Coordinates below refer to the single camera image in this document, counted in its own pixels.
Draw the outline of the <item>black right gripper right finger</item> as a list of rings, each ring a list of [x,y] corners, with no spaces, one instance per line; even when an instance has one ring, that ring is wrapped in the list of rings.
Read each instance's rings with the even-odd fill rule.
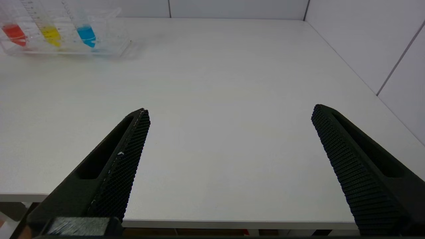
[[[311,121],[362,236],[424,236],[425,183],[335,109]]]

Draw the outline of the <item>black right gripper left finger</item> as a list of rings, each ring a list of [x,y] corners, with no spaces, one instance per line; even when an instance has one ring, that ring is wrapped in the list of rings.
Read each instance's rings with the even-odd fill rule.
[[[147,109],[124,117],[28,215],[33,236],[120,236],[150,124]]]

